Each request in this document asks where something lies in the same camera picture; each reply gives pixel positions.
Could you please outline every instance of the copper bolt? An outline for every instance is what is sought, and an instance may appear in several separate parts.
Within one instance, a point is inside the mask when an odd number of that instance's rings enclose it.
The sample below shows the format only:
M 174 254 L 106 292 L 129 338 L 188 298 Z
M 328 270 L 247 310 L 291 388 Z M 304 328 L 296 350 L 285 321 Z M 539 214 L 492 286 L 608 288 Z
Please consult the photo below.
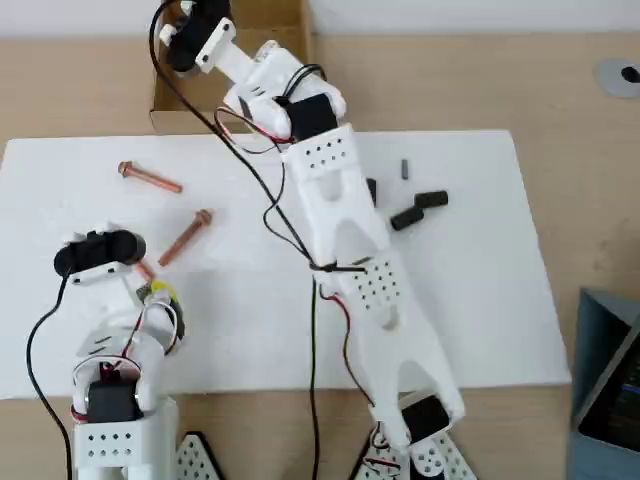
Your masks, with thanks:
M 146 170 L 134 167 L 133 162 L 120 162 L 120 165 L 118 165 L 118 172 L 120 172 L 120 175 L 122 175 L 124 178 L 136 177 L 143 182 L 151 183 L 156 187 L 164 188 L 165 190 L 169 190 L 170 192 L 182 192 L 182 185 L 178 185 L 171 180 L 167 180 L 166 178 L 159 177 L 158 175 L 147 172 Z
M 147 283 L 153 282 L 153 280 L 156 278 L 155 272 L 144 260 L 140 260 L 138 263 L 136 263 L 135 269 Z
M 173 245 L 169 247 L 169 250 L 164 252 L 160 260 L 158 260 L 158 264 L 162 267 L 166 267 L 169 265 L 175 257 L 182 251 L 184 246 L 187 244 L 191 237 L 193 237 L 198 230 L 206 225 L 211 224 L 211 214 L 206 210 L 199 210 L 196 212 L 196 218 L 191 225 L 178 237 L 178 239 L 173 242 Z

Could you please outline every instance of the white robotic arm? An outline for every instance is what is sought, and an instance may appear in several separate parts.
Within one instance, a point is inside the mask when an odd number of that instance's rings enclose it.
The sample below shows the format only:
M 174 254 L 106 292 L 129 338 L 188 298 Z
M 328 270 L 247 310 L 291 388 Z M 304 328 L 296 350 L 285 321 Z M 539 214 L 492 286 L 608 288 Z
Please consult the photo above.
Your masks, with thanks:
M 180 32 L 165 25 L 161 39 L 172 48 L 175 35 Z M 195 55 L 194 68 L 205 73 L 219 68 L 234 82 L 225 103 L 268 133 L 291 138 L 282 159 L 311 226 L 316 265 L 338 260 L 338 231 L 345 223 L 355 225 L 374 245 L 373 252 L 340 259 L 341 264 L 357 264 L 362 271 L 320 270 L 314 275 L 326 291 L 337 291 L 352 312 L 371 413 L 382 422 L 389 443 L 404 452 L 419 442 L 424 445 L 464 416 L 464 404 L 438 335 L 422 313 L 400 256 L 374 209 L 353 130 L 349 124 L 338 126 L 346 111 L 342 95 L 317 75 L 297 80 L 303 65 L 277 43 L 267 42 L 251 59 L 233 44 L 234 37 L 231 20 L 221 18 Z M 321 109 L 327 103 L 329 112 Z M 297 118 L 291 112 L 297 112 Z M 332 116 L 331 127 L 307 125 L 327 115 Z M 328 198 L 327 182 L 338 183 L 341 195 Z M 400 370 L 407 364 L 421 370 L 424 385 L 399 401 Z
M 56 255 L 76 288 L 97 290 L 102 319 L 73 370 L 74 462 L 78 480 L 175 480 L 176 403 L 159 389 L 162 362 L 184 336 L 180 305 L 160 282 L 133 290 L 125 275 L 144 241 L 108 226 Z

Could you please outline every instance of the wooden table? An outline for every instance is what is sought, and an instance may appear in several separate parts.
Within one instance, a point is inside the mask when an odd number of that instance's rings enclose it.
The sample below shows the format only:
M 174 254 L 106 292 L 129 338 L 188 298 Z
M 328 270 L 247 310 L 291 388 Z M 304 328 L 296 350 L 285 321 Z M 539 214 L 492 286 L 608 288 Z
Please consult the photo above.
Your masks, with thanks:
M 580 286 L 640 298 L 640 103 L 607 98 L 593 80 L 602 58 L 638 61 L 640 35 L 330 37 L 317 44 L 357 129 L 511 130 L 570 352 Z M 0 58 L 2 144 L 152 133 L 143 39 L 3 41 Z M 455 439 L 480 478 L 563 478 L 569 396 L 568 387 L 466 390 L 468 416 Z M 369 414 L 356 393 L 318 397 L 321 478 L 346 478 Z M 227 478 L 309 478 L 306 393 L 183 396 L 180 404 L 181 428 L 206 432 Z M 56 401 L 63 413 L 68 405 Z M 0 419 L 0 477 L 62 478 L 62 442 L 37 402 L 0 402 Z

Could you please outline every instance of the white wall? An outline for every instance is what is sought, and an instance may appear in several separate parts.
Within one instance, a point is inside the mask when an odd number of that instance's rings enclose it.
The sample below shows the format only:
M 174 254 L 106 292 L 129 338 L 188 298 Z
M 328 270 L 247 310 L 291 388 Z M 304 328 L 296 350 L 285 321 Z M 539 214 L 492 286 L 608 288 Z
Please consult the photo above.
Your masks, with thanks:
M 159 0 L 0 0 L 0 36 L 140 35 L 158 4 Z M 640 29 L 640 0 L 311 0 L 311 4 L 316 30 L 322 33 Z

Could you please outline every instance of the cardboard box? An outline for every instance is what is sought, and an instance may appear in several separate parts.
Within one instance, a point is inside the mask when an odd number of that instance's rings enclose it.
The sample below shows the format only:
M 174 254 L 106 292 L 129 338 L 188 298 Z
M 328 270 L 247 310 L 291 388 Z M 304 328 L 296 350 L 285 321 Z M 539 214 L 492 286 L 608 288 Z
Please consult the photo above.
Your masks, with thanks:
M 231 6 L 237 28 L 235 42 L 248 55 L 255 54 L 267 40 L 276 40 L 302 63 L 311 62 L 313 46 L 306 0 L 232 0 Z M 168 21 L 173 23 L 180 13 L 176 4 L 167 12 Z M 158 56 L 162 62 L 165 57 L 163 45 L 158 47 Z M 222 99 L 230 88 L 229 80 L 218 70 L 185 78 L 178 77 L 168 67 L 166 71 L 186 98 L 213 119 L 213 111 L 223 104 Z M 157 77 L 149 115 L 160 135 L 209 133 Z M 225 125 L 236 130 L 240 122 L 234 125 L 233 121 L 225 120 Z

